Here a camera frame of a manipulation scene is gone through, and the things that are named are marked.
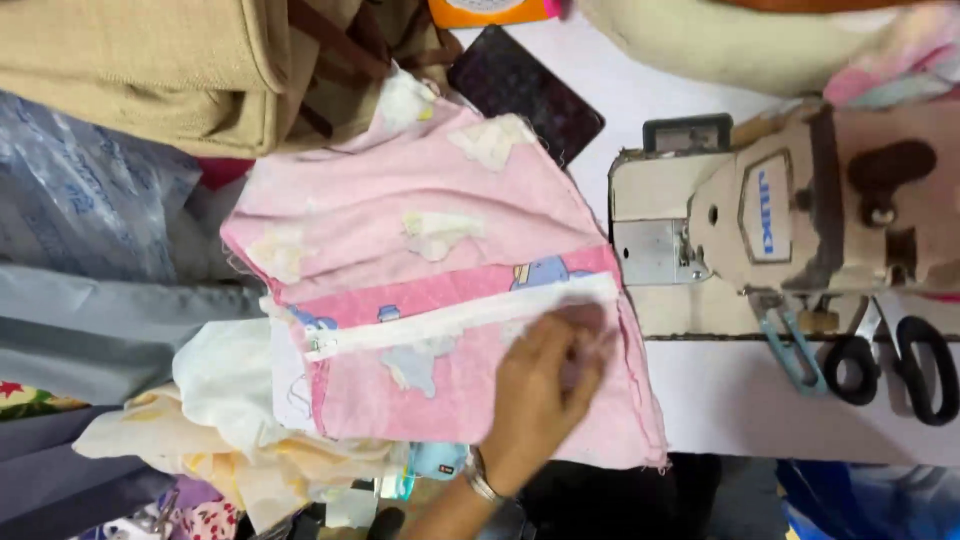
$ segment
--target plastic bag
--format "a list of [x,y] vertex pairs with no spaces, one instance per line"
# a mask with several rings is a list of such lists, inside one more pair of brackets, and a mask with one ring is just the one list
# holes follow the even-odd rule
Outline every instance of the plastic bag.
[[0,257],[95,279],[176,283],[166,224],[200,175],[173,147],[0,93]]

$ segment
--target white table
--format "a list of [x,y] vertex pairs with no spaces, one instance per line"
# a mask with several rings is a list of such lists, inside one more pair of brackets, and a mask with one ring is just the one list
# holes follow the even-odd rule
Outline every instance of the white table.
[[[568,166],[604,230],[607,173],[621,148],[642,146],[643,122],[715,112],[740,122],[780,101],[636,63],[576,12],[565,21],[507,29],[607,120]],[[456,31],[465,46],[479,33]],[[646,348],[672,451],[960,466],[960,421],[929,428],[898,416],[885,383],[871,405],[853,407],[829,396],[801,397],[763,342],[648,342]],[[960,346],[953,351],[960,356]]]

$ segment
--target hand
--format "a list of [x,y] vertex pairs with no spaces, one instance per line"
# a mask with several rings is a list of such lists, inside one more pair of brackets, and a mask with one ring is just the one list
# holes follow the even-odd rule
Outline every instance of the hand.
[[[611,337],[598,338],[602,320],[597,305],[548,313],[504,356],[496,372],[493,427],[480,444],[487,482],[497,494],[512,497],[587,415],[612,354]],[[561,370],[572,358],[580,374],[567,391]]]

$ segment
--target bracelet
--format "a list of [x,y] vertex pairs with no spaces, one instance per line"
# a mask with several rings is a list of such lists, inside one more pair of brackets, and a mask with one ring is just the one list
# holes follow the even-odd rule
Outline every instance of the bracelet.
[[473,488],[477,495],[497,505],[504,502],[505,499],[493,491],[493,488],[487,483],[487,471],[483,465],[483,456],[474,447],[470,447],[464,474],[467,476],[467,484]]

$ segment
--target black scissors handle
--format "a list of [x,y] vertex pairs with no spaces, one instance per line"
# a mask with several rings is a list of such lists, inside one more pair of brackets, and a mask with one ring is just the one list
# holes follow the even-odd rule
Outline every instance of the black scissors handle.
[[[943,400],[937,412],[933,412],[933,400],[926,388],[924,373],[913,354],[914,343],[925,343],[933,352],[943,390]],[[953,354],[943,335],[924,319],[908,315],[897,324],[897,344],[900,347],[900,361],[894,364],[894,371],[906,384],[917,419],[934,427],[952,422],[960,413],[960,381],[957,380]]]
[[[856,388],[844,388],[837,379],[840,362],[850,361],[860,368],[863,377]],[[827,386],[838,398],[850,405],[869,405],[876,397],[876,380],[880,377],[880,368],[874,360],[874,351],[870,342],[858,335],[841,337],[824,362],[824,379]]]

